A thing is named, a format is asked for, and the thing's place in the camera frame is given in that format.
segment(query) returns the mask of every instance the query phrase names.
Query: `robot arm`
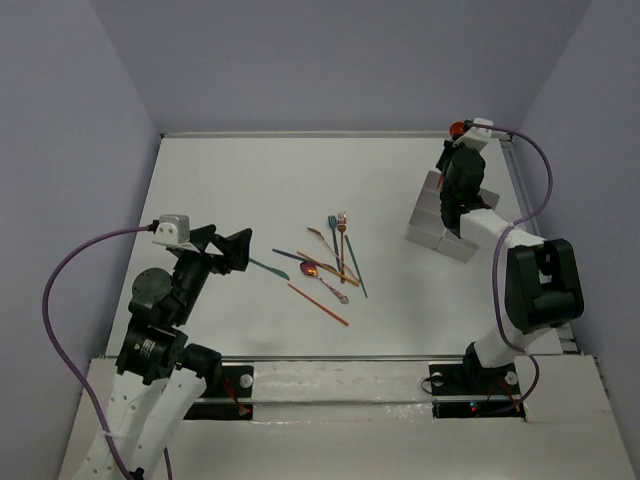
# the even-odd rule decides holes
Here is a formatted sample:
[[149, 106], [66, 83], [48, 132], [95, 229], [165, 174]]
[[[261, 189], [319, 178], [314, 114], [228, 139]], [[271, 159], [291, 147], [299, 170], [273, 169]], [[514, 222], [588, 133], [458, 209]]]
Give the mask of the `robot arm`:
[[[147, 480], [179, 422], [194, 401], [222, 376], [221, 356], [190, 344], [176, 327], [184, 325], [208, 276], [244, 271], [252, 232], [216, 235], [209, 225], [189, 231], [182, 215], [160, 217], [154, 243], [178, 257], [173, 274], [160, 268], [142, 272], [133, 283], [132, 318], [116, 361], [117, 375], [107, 409], [110, 432], [98, 431], [74, 480], [116, 480], [106, 436], [129, 468], [130, 478]], [[209, 243], [222, 255], [205, 252]]]
[[[565, 240], [548, 241], [531, 235], [500, 218], [479, 195], [485, 161], [480, 155], [491, 137], [492, 122], [475, 119], [462, 124], [436, 165], [442, 172], [441, 217], [455, 235], [494, 252], [507, 229], [500, 256], [506, 258], [504, 336], [526, 350], [550, 328], [582, 315], [584, 302], [575, 257]], [[519, 354], [494, 327], [467, 349], [465, 361], [472, 375], [510, 364]]]

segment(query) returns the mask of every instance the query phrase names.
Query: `white tabletop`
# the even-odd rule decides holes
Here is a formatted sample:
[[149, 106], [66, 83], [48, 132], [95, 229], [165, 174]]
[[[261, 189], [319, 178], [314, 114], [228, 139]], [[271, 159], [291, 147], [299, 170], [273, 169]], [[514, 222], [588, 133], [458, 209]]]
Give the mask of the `white tabletop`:
[[[255, 266], [212, 276], [189, 322], [191, 341], [224, 356], [461, 355], [495, 322], [489, 253], [463, 264], [405, 240], [427, 172], [442, 150], [438, 138], [189, 138], [164, 139], [142, 223], [164, 213], [189, 215], [191, 228], [209, 223], [222, 235], [253, 229], [251, 256], [289, 274], [292, 283], [350, 322], [344, 327]], [[482, 152], [483, 187], [500, 195], [496, 212], [520, 216], [497, 140]], [[330, 240], [327, 215], [346, 210], [347, 233], [369, 298], [325, 278], [351, 300], [341, 305], [298, 262], [271, 252], [301, 250], [332, 257], [306, 231]], [[143, 270], [171, 271], [175, 258], [138, 235], [107, 349], [117, 355], [127, 329], [131, 284]], [[560, 353], [550, 332], [534, 353]]]

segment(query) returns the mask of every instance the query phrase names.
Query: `orange utensil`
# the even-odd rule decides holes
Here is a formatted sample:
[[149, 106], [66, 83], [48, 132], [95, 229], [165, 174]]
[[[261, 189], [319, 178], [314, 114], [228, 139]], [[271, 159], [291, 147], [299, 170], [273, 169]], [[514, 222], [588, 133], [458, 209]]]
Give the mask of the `orange utensil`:
[[307, 230], [309, 230], [311, 233], [315, 233], [320, 238], [320, 240], [322, 240], [322, 242], [324, 243], [324, 246], [327, 247], [327, 249], [331, 252], [331, 255], [333, 255], [340, 261], [340, 265], [338, 266], [338, 268], [342, 270], [343, 275], [345, 275], [344, 270], [346, 269], [353, 278], [358, 278], [358, 276], [353, 272], [353, 270], [351, 270], [349, 265], [344, 263], [340, 256], [336, 255], [336, 253], [333, 251], [333, 248], [331, 248], [331, 245], [327, 243], [327, 241], [324, 238], [324, 235], [322, 235], [322, 233], [319, 230], [316, 230], [315, 228], [311, 228], [311, 227], [307, 227]]
[[333, 318], [335, 318], [336, 320], [338, 320], [341, 324], [343, 324], [345, 327], [349, 326], [349, 322], [347, 322], [344, 318], [336, 315], [335, 313], [333, 313], [331, 310], [329, 310], [327, 307], [325, 307], [324, 305], [322, 305], [321, 303], [317, 302], [316, 300], [314, 300], [313, 298], [311, 298], [309, 295], [307, 295], [306, 293], [304, 293], [302, 290], [300, 290], [298, 287], [294, 287], [292, 284], [287, 283], [287, 285], [289, 285], [291, 288], [293, 288], [296, 292], [298, 292], [300, 295], [302, 295], [304, 298], [306, 298], [307, 300], [309, 300], [311, 303], [313, 303], [316, 307], [318, 307], [320, 310], [322, 310], [323, 312], [325, 312], [328, 315], [331, 315]]

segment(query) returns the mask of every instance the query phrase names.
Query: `fork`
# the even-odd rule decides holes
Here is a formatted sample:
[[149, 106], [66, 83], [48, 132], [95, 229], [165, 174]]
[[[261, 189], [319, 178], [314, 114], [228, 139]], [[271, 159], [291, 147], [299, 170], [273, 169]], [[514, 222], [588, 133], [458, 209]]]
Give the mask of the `fork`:
[[333, 249], [336, 252], [336, 263], [338, 264], [338, 270], [341, 270], [342, 265], [340, 264], [340, 251], [338, 250], [338, 237], [336, 237], [336, 227], [338, 226], [338, 219], [335, 215], [329, 215], [329, 228], [331, 228], [331, 233], [333, 233]]

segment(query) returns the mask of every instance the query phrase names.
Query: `orange light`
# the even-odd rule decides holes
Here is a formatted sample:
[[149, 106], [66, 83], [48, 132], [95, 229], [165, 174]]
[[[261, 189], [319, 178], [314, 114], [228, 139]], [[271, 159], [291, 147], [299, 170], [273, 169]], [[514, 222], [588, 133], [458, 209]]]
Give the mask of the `orange light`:
[[449, 135], [464, 135], [464, 122], [456, 122], [449, 127]]

